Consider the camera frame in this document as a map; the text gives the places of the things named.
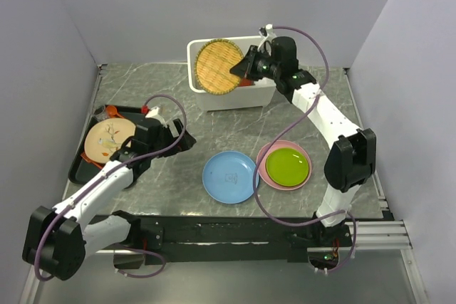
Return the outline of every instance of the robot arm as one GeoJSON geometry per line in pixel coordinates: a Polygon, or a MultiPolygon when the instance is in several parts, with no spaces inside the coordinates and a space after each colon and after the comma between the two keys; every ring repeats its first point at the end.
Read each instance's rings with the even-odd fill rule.
{"type": "MultiPolygon", "coordinates": [[[[277,90],[303,112],[319,96],[309,119],[325,138],[330,153],[324,167],[328,187],[314,216],[347,211],[361,185],[375,172],[375,134],[370,129],[362,130],[347,119],[321,91],[316,79],[299,68],[296,43],[292,38],[276,37],[271,24],[261,28],[260,34],[264,37],[260,46],[250,46],[242,61],[230,72],[254,81],[271,78],[277,90]],[[267,41],[269,52],[265,48],[267,41]]],[[[344,214],[328,217],[321,221],[322,230],[336,228],[344,220],[344,214]]]]}
{"type": "MultiPolygon", "coordinates": [[[[181,134],[182,123],[178,119],[173,122],[181,134]]],[[[109,199],[131,185],[150,167],[152,157],[133,160],[117,169],[109,177],[106,177],[107,172],[139,155],[160,151],[170,146],[176,139],[169,126],[159,115],[152,117],[146,115],[136,125],[135,135],[123,143],[96,177],[52,209],[40,206],[32,213],[28,223],[22,259],[34,264],[44,231],[59,214],[68,208],[68,205],[71,210],[57,222],[41,250],[40,268],[52,276],[63,281],[69,279],[81,267],[85,258],[113,243],[142,246],[145,232],[141,231],[140,219],[136,216],[124,211],[117,211],[99,223],[89,223],[109,199]],[[75,199],[90,189],[101,177],[104,178],[103,181],[75,204],[75,199]]],[[[195,143],[196,140],[188,132],[184,132],[183,138],[174,148],[156,157],[169,157],[189,150],[195,143]]]]}

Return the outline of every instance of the cable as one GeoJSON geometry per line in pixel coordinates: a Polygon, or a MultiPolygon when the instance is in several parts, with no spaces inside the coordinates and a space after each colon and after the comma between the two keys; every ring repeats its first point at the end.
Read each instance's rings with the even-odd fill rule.
{"type": "MultiPolygon", "coordinates": [[[[321,57],[323,59],[323,62],[324,62],[324,65],[325,65],[325,71],[326,71],[326,75],[325,75],[325,78],[322,82],[322,84],[320,85],[320,90],[323,90],[325,87],[326,87],[326,84],[328,83],[329,81],[329,64],[328,64],[328,60],[326,59],[326,56],[325,56],[325,53],[323,52],[323,49],[321,49],[320,45],[315,41],[315,39],[313,39],[310,35],[308,35],[306,32],[302,31],[302,30],[299,30],[297,28],[292,28],[290,26],[273,26],[274,29],[284,29],[284,30],[290,30],[290,31],[295,31],[297,33],[300,33],[301,35],[307,37],[314,45],[315,47],[318,49],[319,53],[321,54],[321,57]]],[[[257,188],[257,183],[256,183],[256,180],[257,180],[257,175],[258,175],[258,168],[259,166],[261,165],[261,162],[263,161],[264,157],[266,156],[266,154],[268,153],[268,151],[271,149],[271,147],[277,142],[277,140],[279,140],[280,138],[282,138],[283,135],[285,135],[287,132],[289,132],[290,130],[292,130],[294,127],[296,127],[302,120],[306,119],[310,112],[317,106],[318,104],[318,100],[320,99],[320,94],[317,94],[317,96],[315,97],[315,100],[314,102],[312,103],[311,107],[295,122],[293,122],[291,125],[289,125],[287,128],[285,128],[285,130],[283,130],[282,132],[280,132],[271,142],[271,144],[268,145],[268,147],[264,150],[264,152],[262,153],[262,155],[260,156],[258,162],[256,163],[256,166],[255,166],[255,170],[254,170],[254,176],[252,178],[252,183],[253,183],[253,187],[254,187],[254,197],[255,197],[255,200],[256,200],[256,203],[258,204],[259,208],[261,209],[261,211],[263,211],[263,213],[269,217],[272,221],[278,223],[278,224],[283,224],[285,226],[288,226],[288,227],[304,227],[304,226],[309,226],[311,224],[316,224],[317,222],[320,222],[324,219],[327,219],[328,217],[331,217],[331,216],[335,216],[335,215],[339,215],[339,214],[345,214],[346,212],[344,210],[339,210],[339,211],[335,211],[333,213],[330,213],[330,214],[327,214],[327,215],[323,215],[323,216],[320,216],[318,217],[317,219],[312,219],[310,221],[306,221],[306,222],[301,222],[301,223],[291,223],[291,222],[287,222],[287,221],[282,221],[278,218],[276,218],[275,216],[273,216],[272,214],[270,214],[266,208],[264,208],[263,204],[260,202],[259,200],[259,195],[258,195],[258,188],[257,188]]],[[[348,260],[348,258],[350,258],[352,255],[353,255],[353,252],[354,252],[354,246],[355,246],[355,242],[356,241],[356,229],[353,230],[353,243],[352,243],[352,249],[350,250],[350,253],[348,254],[348,257],[346,259],[344,259],[343,263],[341,263],[341,265],[344,265],[346,263],[346,260],[348,260]]]]}
{"type": "Polygon", "coordinates": [[[328,270],[328,273],[332,273],[337,270],[340,270],[353,257],[353,254],[355,253],[356,234],[358,233],[358,228],[356,227],[355,217],[352,214],[350,214],[349,212],[347,212],[347,215],[350,217],[351,221],[353,222],[353,235],[352,235],[353,241],[351,242],[350,251],[348,251],[348,255],[335,268],[328,270]]]}
{"type": "Polygon", "coordinates": [[[263,52],[267,53],[268,52],[268,49],[266,48],[266,45],[269,44],[269,53],[271,53],[272,51],[272,45],[271,45],[271,42],[270,41],[264,41],[264,44],[263,44],[263,52]]]}
{"type": "Polygon", "coordinates": [[[157,271],[155,271],[154,273],[145,274],[145,275],[130,274],[123,270],[119,270],[117,268],[116,271],[119,272],[120,274],[123,274],[125,277],[137,278],[137,279],[150,278],[150,277],[156,276],[158,273],[160,273],[161,271],[163,271],[165,269],[166,260],[165,260],[165,258],[163,258],[163,256],[161,256],[158,253],[146,251],[145,249],[136,249],[136,248],[125,247],[125,246],[120,245],[119,243],[118,243],[118,246],[122,247],[122,249],[126,249],[127,251],[132,251],[132,252],[136,252],[136,253],[142,253],[142,254],[148,254],[150,256],[154,256],[156,258],[159,258],[162,261],[162,266],[157,271]]]}
{"type": "MultiPolygon", "coordinates": [[[[144,106],[147,106],[147,104],[155,99],[155,98],[167,98],[169,100],[171,100],[172,102],[174,102],[178,108],[180,109],[181,113],[182,113],[182,116],[183,116],[183,128],[182,128],[182,131],[181,133],[179,134],[179,137],[177,137],[177,139],[168,147],[165,147],[164,149],[161,149],[159,151],[155,151],[155,152],[150,152],[150,153],[146,153],[146,154],[142,154],[140,156],[137,156],[137,157],[134,157],[126,162],[123,162],[123,163],[120,163],[119,165],[116,165],[114,168],[112,168],[111,170],[107,171],[105,173],[105,176],[104,177],[99,177],[97,180],[95,180],[89,187],[87,187],[86,190],[84,190],[82,193],[79,194],[79,196],[77,196],[73,203],[66,206],[59,214],[57,214],[57,216],[51,221],[51,223],[49,224],[49,226],[46,228],[46,230],[44,231],[44,234],[43,236],[41,237],[41,240],[38,244],[38,248],[36,249],[36,254],[35,254],[35,260],[33,262],[33,266],[35,268],[35,276],[37,277],[38,280],[40,281],[49,281],[53,278],[53,276],[49,276],[49,277],[43,277],[40,273],[40,258],[41,258],[41,253],[43,251],[43,247],[44,247],[44,244],[46,242],[46,239],[48,238],[49,234],[52,232],[54,226],[57,224],[57,222],[62,219],[65,214],[67,214],[76,204],[78,204],[84,197],[86,197],[92,190],[94,190],[101,182],[103,182],[105,179],[107,179],[110,175],[112,175],[114,172],[116,172],[117,170],[119,170],[120,168],[130,164],[130,163],[133,163],[133,162],[136,162],[138,160],[142,160],[142,159],[145,159],[145,158],[151,158],[151,157],[155,157],[159,154],[162,154],[168,150],[171,150],[174,146],[176,146],[179,141],[184,137],[184,134],[185,134],[185,130],[187,129],[187,115],[185,114],[185,110],[184,110],[184,107],[180,104],[179,101],[177,101],[176,99],[174,99],[172,96],[170,95],[166,95],[166,94],[157,94],[157,95],[152,95],[151,97],[149,97],[146,101],[145,101],[145,104],[144,106]]],[[[160,260],[163,261],[163,265],[162,265],[162,268],[158,271],[161,272],[163,270],[163,268],[165,267],[165,264],[166,264],[166,261],[165,259],[163,258],[160,258],[160,260]]]]}

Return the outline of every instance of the table surface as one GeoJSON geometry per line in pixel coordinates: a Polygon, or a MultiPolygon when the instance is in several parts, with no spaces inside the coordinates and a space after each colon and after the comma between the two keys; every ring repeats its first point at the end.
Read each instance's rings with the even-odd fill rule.
{"type": "MultiPolygon", "coordinates": [[[[324,68],[309,68],[309,71],[317,80],[324,77],[324,68]]],[[[172,95],[184,105],[187,129],[197,144],[173,157],[154,159],[137,184],[123,190],[99,214],[123,210],[136,215],[263,216],[253,197],[241,204],[215,201],[204,190],[202,170],[207,160],[221,151],[237,150],[256,160],[261,147],[302,115],[283,95],[276,92],[265,108],[202,112],[189,88],[186,64],[110,64],[102,67],[100,75],[95,108],[104,104],[140,107],[152,94],[172,95]]],[[[348,119],[359,124],[342,68],[331,69],[325,93],[348,119]]],[[[179,115],[176,106],[167,100],[156,100],[150,105],[163,106],[162,115],[167,120],[179,115]]],[[[283,139],[300,144],[308,152],[311,178],[304,187],[292,192],[280,192],[260,182],[261,202],[275,216],[311,217],[326,191],[323,166],[329,148],[310,120],[304,120],[283,139]]],[[[80,187],[69,183],[64,197],[80,187]]],[[[351,211],[359,219],[383,217],[373,178],[360,188],[351,211]]]]}

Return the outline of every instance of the woven bamboo plate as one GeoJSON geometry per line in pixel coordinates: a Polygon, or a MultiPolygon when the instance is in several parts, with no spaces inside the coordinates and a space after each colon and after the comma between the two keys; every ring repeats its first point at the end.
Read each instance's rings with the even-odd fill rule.
{"type": "Polygon", "coordinates": [[[223,95],[233,91],[242,79],[232,75],[229,69],[243,57],[241,49],[228,39],[207,42],[196,57],[197,82],[209,94],[223,95]]]}

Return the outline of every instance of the white wall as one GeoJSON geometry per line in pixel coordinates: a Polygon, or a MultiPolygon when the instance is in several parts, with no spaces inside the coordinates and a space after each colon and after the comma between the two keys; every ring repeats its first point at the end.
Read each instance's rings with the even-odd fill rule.
{"type": "Polygon", "coordinates": [[[438,304],[456,298],[455,52],[456,0],[388,0],[350,72],[388,202],[438,304]]]}
{"type": "MultiPolygon", "coordinates": [[[[386,1],[63,0],[97,63],[183,61],[193,39],[250,36],[275,23],[308,31],[334,66],[353,63],[386,1]]],[[[301,62],[321,65],[301,42],[301,62]]]]}
{"type": "Polygon", "coordinates": [[[17,303],[31,212],[61,198],[96,65],[60,0],[0,0],[0,294],[17,303]]]}

